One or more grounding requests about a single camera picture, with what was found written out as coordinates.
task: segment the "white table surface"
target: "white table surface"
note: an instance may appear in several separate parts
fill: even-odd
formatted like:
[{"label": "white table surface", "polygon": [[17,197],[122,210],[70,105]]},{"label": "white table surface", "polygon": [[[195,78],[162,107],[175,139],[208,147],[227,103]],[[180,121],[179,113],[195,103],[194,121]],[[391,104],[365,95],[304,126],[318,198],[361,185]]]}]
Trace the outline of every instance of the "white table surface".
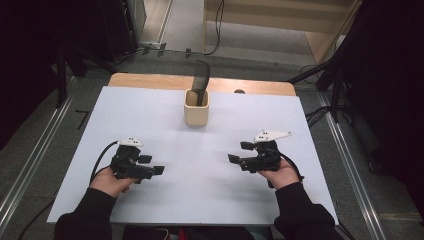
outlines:
[{"label": "white table surface", "polygon": [[[298,97],[210,92],[209,121],[204,127],[184,123],[184,91],[104,87],[68,169],[47,222],[72,212],[89,184],[93,166],[111,142],[135,137],[148,166],[165,166],[163,175],[134,184],[121,194],[114,223],[271,225],[278,216],[275,189],[259,174],[241,171],[227,154],[253,157],[241,141],[253,141],[262,129],[291,131],[277,140],[305,176],[311,200],[335,218],[304,112]],[[115,145],[104,155],[110,164]]]}]

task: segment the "white plastic part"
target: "white plastic part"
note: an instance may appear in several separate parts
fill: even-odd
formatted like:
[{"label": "white plastic part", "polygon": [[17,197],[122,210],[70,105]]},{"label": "white plastic part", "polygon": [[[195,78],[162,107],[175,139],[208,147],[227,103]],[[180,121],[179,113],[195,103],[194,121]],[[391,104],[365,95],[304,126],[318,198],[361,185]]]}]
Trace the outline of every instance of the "white plastic part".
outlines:
[{"label": "white plastic part", "polygon": [[253,141],[254,142],[270,142],[282,137],[288,137],[291,136],[292,133],[291,132],[276,132],[276,131],[267,131],[267,130],[262,130],[261,133],[258,134],[258,136],[256,136]]},{"label": "white plastic part", "polygon": [[133,137],[122,139],[121,141],[118,142],[118,144],[124,145],[124,146],[134,146],[134,147],[143,146],[143,144],[140,141],[138,141],[136,138],[133,138]]}]

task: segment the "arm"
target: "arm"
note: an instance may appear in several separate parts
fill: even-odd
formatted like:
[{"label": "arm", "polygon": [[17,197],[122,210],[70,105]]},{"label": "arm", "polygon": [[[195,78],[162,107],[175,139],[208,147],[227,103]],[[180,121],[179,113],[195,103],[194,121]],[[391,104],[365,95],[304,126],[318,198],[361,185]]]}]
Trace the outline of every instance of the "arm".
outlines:
[{"label": "arm", "polygon": [[74,212],[62,215],[54,230],[55,240],[112,239],[110,214],[120,192],[137,179],[116,179],[110,168],[97,174]]},{"label": "arm", "polygon": [[280,216],[274,226],[288,240],[343,239],[334,228],[334,219],[320,204],[313,204],[296,172],[285,160],[276,172],[261,171],[277,190]]}]

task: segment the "black device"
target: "black device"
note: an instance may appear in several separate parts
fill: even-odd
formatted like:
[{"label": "black device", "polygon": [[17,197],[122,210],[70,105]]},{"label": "black device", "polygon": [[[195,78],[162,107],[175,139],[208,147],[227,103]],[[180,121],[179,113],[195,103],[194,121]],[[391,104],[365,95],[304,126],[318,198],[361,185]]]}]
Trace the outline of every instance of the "black device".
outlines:
[{"label": "black device", "polygon": [[[281,157],[283,157],[295,170],[300,181],[304,178],[300,175],[299,169],[296,164],[282,154],[278,150],[277,142],[275,140],[260,141],[260,142],[240,142],[240,146],[245,150],[256,150],[258,155],[256,157],[240,158],[239,156],[228,154],[228,159],[231,163],[237,164],[241,167],[242,171],[249,171],[256,173],[257,171],[278,171],[280,169]],[[268,186],[274,188],[271,182],[268,181]]]},{"label": "black device", "polygon": [[135,183],[139,184],[142,179],[151,179],[153,175],[162,175],[165,170],[164,166],[137,165],[137,163],[150,163],[152,160],[152,156],[140,155],[140,152],[140,149],[134,146],[121,145],[118,147],[110,164],[116,178],[137,178],[139,180]]}]

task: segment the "person's left hand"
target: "person's left hand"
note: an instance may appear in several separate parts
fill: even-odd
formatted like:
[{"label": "person's left hand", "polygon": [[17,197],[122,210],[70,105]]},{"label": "person's left hand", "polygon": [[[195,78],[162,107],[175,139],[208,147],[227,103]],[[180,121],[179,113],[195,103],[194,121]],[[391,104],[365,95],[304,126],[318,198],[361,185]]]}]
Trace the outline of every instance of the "person's left hand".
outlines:
[{"label": "person's left hand", "polygon": [[90,184],[90,188],[100,190],[114,198],[119,193],[125,193],[130,189],[130,185],[136,182],[136,178],[116,179],[110,167],[99,172]]}]

